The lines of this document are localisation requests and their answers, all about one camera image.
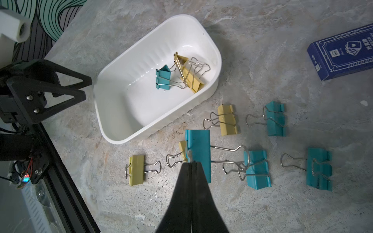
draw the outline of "cable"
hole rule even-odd
[[[23,131],[25,130],[22,130],[22,131],[19,131],[19,132],[14,132],[14,131],[10,131],[10,130],[6,130],[6,129],[3,129],[0,127],[0,131],[3,131],[5,133],[13,133],[13,134],[17,134],[17,133],[22,133]]]
[[[22,172],[22,175],[25,175],[28,172],[28,169],[30,168],[30,165],[32,165],[32,157],[30,158],[30,162],[28,162],[26,170],[24,172]]]
[[[11,180],[11,179],[8,179],[8,178],[2,177],[2,176],[0,176],[0,178],[4,179],[4,180],[9,180],[10,182],[14,182],[14,180]]]

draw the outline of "binder clip wire handle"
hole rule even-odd
[[[316,175],[322,175],[324,178],[326,178],[328,181],[330,181],[330,179],[326,176],[326,175],[324,175],[322,172],[317,172],[317,173],[315,173],[314,172],[314,169],[313,169],[313,164],[314,163],[317,163],[318,165],[320,165],[320,164],[325,164],[325,163],[329,163],[330,161],[329,160],[327,160],[327,161],[324,161],[324,162],[318,162],[315,158],[313,159],[313,161],[312,161],[312,164],[311,164],[311,168],[312,168],[312,175],[313,176],[316,176]]]
[[[159,174],[161,172],[161,170],[162,170],[162,165],[161,165],[160,161],[156,161],[154,164],[144,164],[144,166],[154,166],[154,165],[157,165],[157,163],[159,164],[159,171],[157,171],[157,170],[150,170],[150,171],[144,171],[144,173],[155,172],[155,173]],[[126,169],[124,171],[126,179],[127,179],[128,176],[131,177],[131,175],[127,173],[127,169],[130,166],[131,166],[131,164],[129,164],[129,165],[126,164]]]
[[[254,165],[257,165],[257,164],[261,164],[261,163],[263,163],[263,162],[268,162],[266,159],[263,159],[263,160],[261,160],[261,161],[259,161],[259,162],[256,162],[256,163],[253,163],[253,164],[248,164],[247,166],[245,166],[245,169],[241,169],[240,168],[240,166],[238,166],[237,164],[244,164],[244,161],[240,161],[240,162],[231,162],[230,164],[236,164],[237,166],[238,166],[238,169],[230,169],[229,171],[226,171],[225,170],[225,167],[224,167],[224,164],[223,164],[223,172],[225,173],[225,174],[229,174],[229,173],[231,173],[232,171],[234,171],[234,172],[237,172],[238,173],[238,176],[239,176],[239,179],[241,180],[241,181],[244,181],[245,180],[245,178],[246,178],[246,176],[266,176],[266,177],[269,177],[269,175],[268,174],[245,174],[244,175],[244,177],[241,177],[241,172],[246,172],[246,170],[249,168],[249,167],[251,167],[251,166],[254,166]]]
[[[245,146],[243,146],[243,145],[239,145],[236,149],[228,149],[228,148],[224,148],[224,147],[217,147],[217,146],[211,146],[212,148],[215,148],[215,149],[222,149],[222,150],[225,150],[225,151],[237,151],[239,148],[243,148],[244,150],[245,150],[245,152],[247,153],[247,154],[249,154],[249,151],[247,150],[247,148],[245,147]],[[232,172],[232,171],[241,171],[241,172],[246,172],[246,170],[249,168],[249,167],[251,167],[251,166],[253,166],[253,165],[256,165],[256,164],[259,164],[259,163],[261,163],[261,162],[263,162],[263,161],[260,161],[260,162],[257,162],[257,163],[254,163],[254,164],[250,164],[250,156],[248,156],[248,162],[247,162],[247,165],[244,165],[244,161],[239,161],[239,162],[234,162],[234,161],[229,161],[229,160],[223,160],[223,161],[211,161],[212,163],[222,163],[223,164],[223,171],[224,171],[224,173],[225,174],[229,174],[230,172]],[[225,168],[224,168],[224,165],[225,164],[235,164],[237,167],[238,167],[238,169],[232,169],[232,170],[230,170],[230,171],[228,171],[228,172],[226,172],[226,170],[225,170]],[[241,177],[241,175],[239,174],[239,172],[238,172],[238,175],[239,175],[239,177],[240,177],[240,179],[241,180],[244,180],[245,179],[245,177],[246,176],[244,176],[244,178],[242,178]]]
[[[300,169],[300,170],[302,170],[302,171],[307,171],[306,169],[303,169],[303,168],[301,168],[301,167],[298,167],[298,166],[295,166],[295,165],[292,165],[292,164],[284,166],[284,165],[282,164],[282,158],[283,158],[285,155],[288,156],[289,158],[291,158],[292,160],[306,160],[306,161],[307,161],[306,158],[293,158],[293,157],[291,157],[290,155],[288,155],[287,153],[283,153],[283,154],[281,155],[281,158],[280,158],[280,163],[281,163],[281,166],[282,166],[282,167],[295,167],[295,168],[298,168],[298,169]]]
[[[206,70],[205,72],[203,72],[202,73],[202,75],[200,76],[200,78],[202,78],[202,76],[207,72],[207,71],[210,71],[211,70],[211,68],[210,68],[210,66],[208,65],[208,64],[201,64],[201,63],[199,63],[199,61],[197,60],[197,58],[195,58],[195,57],[192,57],[192,59],[191,59],[191,61],[188,61],[188,64],[191,64],[191,66],[190,66],[190,68],[189,68],[189,70],[188,70],[188,74],[186,75],[186,77],[188,77],[188,75],[189,75],[189,73],[190,73],[190,70],[192,69],[192,66],[193,65],[195,65],[195,68],[194,68],[194,71],[193,71],[193,79],[192,79],[192,87],[193,87],[193,85],[194,85],[194,76],[195,76],[195,74],[197,74],[198,72],[200,72],[202,69],[203,69],[203,66],[208,66],[209,67],[209,69],[208,70]],[[201,68],[199,69],[199,71],[195,71],[195,69],[197,69],[197,67],[199,67],[199,65],[202,65],[201,66]]]
[[[282,158],[284,157],[284,156],[288,156],[289,158],[291,158],[292,160],[306,160],[307,161],[307,159],[306,158],[293,158],[293,157],[291,157],[290,155],[288,155],[287,153],[283,153],[282,155],[281,155],[281,158],[280,158],[280,163],[281,163],[281,166],[282,167],[295,167],[295,168],[298,168],[298,169],[300,169],[300,170],[302,170],[302,171],[307,171],[306,169],[303,169],[303,168],[300,168],[300,167],[298,167],[298,166],[295,166],[295,165],[292,165],[292,164],[290,164],[290,165],[286,165],[286,166],[284,166],[283,164],[282,164]],[[316,175],[322,175],[324,178],[326,178],[328,181],[330,180],[326,175],[324,175],[322,172],[315,172],[314,171],[314,164],[315,163],[317,163],[318,165],[320,165],[320,164],[325,164],[325,163],[329,163],[330,161],[329,160],[327,160],[327,161],[324,161],[324,162],[318,162],[315,158],[313,159],[313,161],[312,161],[312,163],[311,163],[311,168],[312,168],[312,175],[313,176],[316,176]]]
[[[217,118],[212,119],[212,114],[216,115]],[[217,121],[217,122],[214,123],[214,120],[219,119],[219,116],[227,115],[227,114],[233,114],[233,115],[234,115],[234,113],[232,113],[232,112],[230,112],[230,113],[224,113],[224,114],[216,114],[216,113],[214,113],[214,112],[210,112],[210,119],[203,119],[203,122],[202,122],[203,129],[204,129],[204,130],[208,130],[208,129],[211,128],[211,127],[220,127],[220,125],[216,125],[216,124],[218,124],[218,123],[226,124],[226,125],[236,126],[236,125],[234,125],[234,124],[228,124],[228,123],[221,122],[221,121]],[[211,122],[212,125],[210,125],[209,127],[206,128],[206,127],[205,127],[205,121],[209,121],[209,122]]]
[[[184,160],[181,160],[181,161],[174,162],[172,165],[170,165],[170,158],[177,158],[177,157],[179,157],[182,153],[183,153],[183,152],[180,152],[180,153],[178,153],[178,154],[176,154],[176,155],[170,155],[170,154],[166,155],[166,163],[167,163],[167,166],[170,167],[170,168],[173,168],[176,164],[185,162]]]
[[[170,81],[170,82],[176,83],[176,84],[184,84],[184,87],[181,87],[181,86],[179,86],[179,85],[160,84],[160,83],[157,83],[157,82],[156,82],[156,84],[159,85],[159,86],[176,86],[176,87],[178,87],[178,88],[180,88],[180,89],[184,89],[184,88],[187,87],[187,85],[185,84],[185,82],[175,82],[175,81],[172,81],[172,80],[166,79],[165,77],[162,77],[162,76],[160,76],[160,75],[159,75],[158,77],[159,77],[159,78],[162,78],[162,79],[165,79],[165,80],[167,80],[167,81]]]
[[[247,114],[247,115],[246,115],[246,118],[245,118],[246,125],[249,126],[249,127],[252,126],[252,125],[254,125],[254,124],[267,125],[266,123],[260,123],[260,122],[254,122],[254,123],[248,124],[248,123],[247,123],[247,118],[248,118],[249,116],[251,116],[251,117],[254,117],[254,118],[263,117],[264,120],[272,120],[272,121],[274,121],[276,124],[278,124],[279,126],[284,127],[284,125],[278,123],[278,122],[277,122],[275,119],[273,119],[272,117],[266,118],[265,110],[267,110],[268,112],[271,112],[271,113],[283,113],[283,112],[281,112],[281,111],[270,111],[266,106],[264,106],[264,107],[263,107],[263,114],[262,114],[261,116],[254,116],[254,115],[252,115],[252,114]]]

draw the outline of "marble countertop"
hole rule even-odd
[[[240,134],[211,144],[265,149],[271,188],[254,190],[212,164],[210,190],[231,232],[368,232],[373,215],[373,70],[321,82],[308,45],[373,22],[366,0],[88,0],[46,59],[92,77],[167,18],[194,16],[222,55],[219,85],[211,98],[142,141],[108,143],[101,135],[93,86],[87,100],[43,122],[67,170],[102,232],[152,232],[165,213],[179,172],[166,167],[166,154],[178,152],[185,129],[220,104],[233,104]],[[61,83],[65,77],[60,76]],[[285,103],[288,136],[268,137],[265,127],[245,126],[246,114],[263,105]],[[286,152],[305,157],[307,147],[333,153],[333,192],[306,186],[305,172],[284,169]],[[160,174],[142,185],[124,178],[132,155],[160,160]],[[217,151],[214,160],[242,157]]]

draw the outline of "white plastic tray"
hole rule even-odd
[[[210,65],[211,70],[202,78],[205,86],[197,93],[174,86],[170,90],[156,89],[155,69],[165,64],[171,67],[175,52]],[[149,137],[210,98],[217,88],[221,67],[218,48],[194,17],[169,18],[98,75],[94,96],[102,135],[113,144]]]

